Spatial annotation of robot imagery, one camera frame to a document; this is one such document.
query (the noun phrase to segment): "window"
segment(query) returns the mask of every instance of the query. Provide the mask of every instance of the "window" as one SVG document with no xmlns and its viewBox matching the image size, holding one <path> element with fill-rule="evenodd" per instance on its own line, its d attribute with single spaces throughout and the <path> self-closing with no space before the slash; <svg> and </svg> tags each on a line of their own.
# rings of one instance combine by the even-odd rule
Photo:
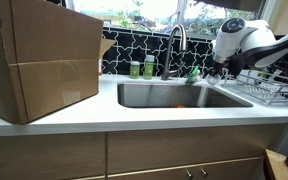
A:
<svg viewBox="0 0 288 180">
<path fill-rule="evenodd" d="M 260 19 L 265 0 L 66 0 L 67 7 L 104 26 L 170 33 L 183 24 L 189 35 L 216 36 L 227 19 Z"/>
</svg>

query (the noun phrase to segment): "kitchen faucet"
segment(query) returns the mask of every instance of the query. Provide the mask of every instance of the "kitchen faucet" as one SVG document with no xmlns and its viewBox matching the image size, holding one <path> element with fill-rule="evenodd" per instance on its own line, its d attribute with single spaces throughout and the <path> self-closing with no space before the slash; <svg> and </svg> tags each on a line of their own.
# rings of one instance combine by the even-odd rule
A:
<svg viewBox="0 0 288 180">
<path fill-rule="evenodd" d="M 180 51 L 184 52 L 187 51 L 187 40 L 186 40 L 186 32 L 182 25 L 175 25 L 172 29 L 171 35 L 168 39 L 168 45 L 167 45 L 167 52 L 166 52 L 166 59 L 164 64 L 164 70 L 162 75 L 162 80 L 166 81 L 170 76 L 173 76 L 177 73 L 178 70 L 169 71 L 170 66 L 170 53 L 171 53 L 171 46 L 173 38 L 177 31 L 180 31 L 181 34 L 181 40 L 180 40 Z"/>
</svg>

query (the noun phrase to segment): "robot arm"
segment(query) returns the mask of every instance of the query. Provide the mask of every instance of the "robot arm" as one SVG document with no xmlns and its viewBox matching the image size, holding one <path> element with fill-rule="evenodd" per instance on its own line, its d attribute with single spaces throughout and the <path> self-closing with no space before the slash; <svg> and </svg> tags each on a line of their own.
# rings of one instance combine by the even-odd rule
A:
<svg viewBox="0 0 288 180">
<path fill-rule="evenodd" d="M 288 35 L 276 41 L 264 20 L 230 19 L 221 26 L 212 44 L 214 69 L 211 77 L 218 76 L 223 67 L 234 76 L 237 76 L 245 65 L 266 67 L 288 53 Z"/>
</svg>

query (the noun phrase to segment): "white countertop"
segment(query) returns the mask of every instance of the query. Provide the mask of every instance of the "white countertop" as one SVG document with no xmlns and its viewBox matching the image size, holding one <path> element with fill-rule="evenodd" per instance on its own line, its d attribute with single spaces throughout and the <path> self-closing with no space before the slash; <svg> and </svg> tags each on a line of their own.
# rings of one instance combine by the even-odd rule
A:
<svg viewBox="0 0 288 180">
<path fill-rule="evenodd" d="M 28 125 L 12 125 L 0 119 L 0 136 L 288 123 L 288 104 L 268 106 L 221 85 L 215 87 L 252 103 L 253 107 L 126 108 L 117 102 L 117 84 L 121 82 L 184 84 L 184 79 L 165 82 L 160 78 L 148 81 L 103 75 L 99 81 L 99 94 Z M 208 86 L 205 80 L 195 85 L 199 84 Z"/>
</svg>

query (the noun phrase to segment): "black tile backsplash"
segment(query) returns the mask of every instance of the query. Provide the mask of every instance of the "black tile backsplash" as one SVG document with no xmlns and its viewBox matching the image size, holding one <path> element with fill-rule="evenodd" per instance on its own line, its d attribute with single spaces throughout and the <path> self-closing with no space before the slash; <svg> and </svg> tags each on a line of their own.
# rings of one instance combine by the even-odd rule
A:
<svg viewBox="0 0 288 180">
<path fill-rule="evenodd" d="M 141 63 L 140 75 L 144 71 L 144 60 L 147 54 L 155 56 L 155 76 L 161 76 L 164 69 L 168 45 L 167 34 L 141 32 L 128 29 L 107 28 L 103 29 L 103 38 L 117 41 L 103 56 L 104 74 L 129 74 L 131 61 Z M 181 61 L 185 65 L 180 69 L 180 76 L 191 72 L 199 66 L 205 75 L 210 72 L 213 64 L 212 45 L 210 40 L 188 38 L 188 51 L 179 52 L 179 37 L 173 40 L 170 56 L 170 69 L 178 69 Z M 288 54 L 272 65 L 272 69 L 279 68 L 288 74 Z"/>
</svg>

